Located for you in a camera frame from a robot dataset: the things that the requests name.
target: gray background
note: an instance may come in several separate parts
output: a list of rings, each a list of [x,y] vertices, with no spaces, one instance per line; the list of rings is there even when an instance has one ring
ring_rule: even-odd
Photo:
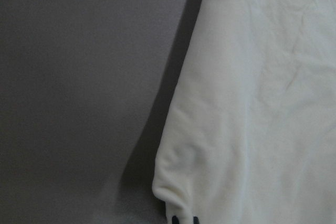
[[[165,223],[154,158],[201,0],[0,2],[0,223]]]

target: fleece fabric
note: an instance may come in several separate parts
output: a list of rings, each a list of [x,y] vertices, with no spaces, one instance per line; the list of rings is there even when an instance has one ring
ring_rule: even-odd
[[[155,159],[168,224],[336,223],[336,0],[202,0]]]

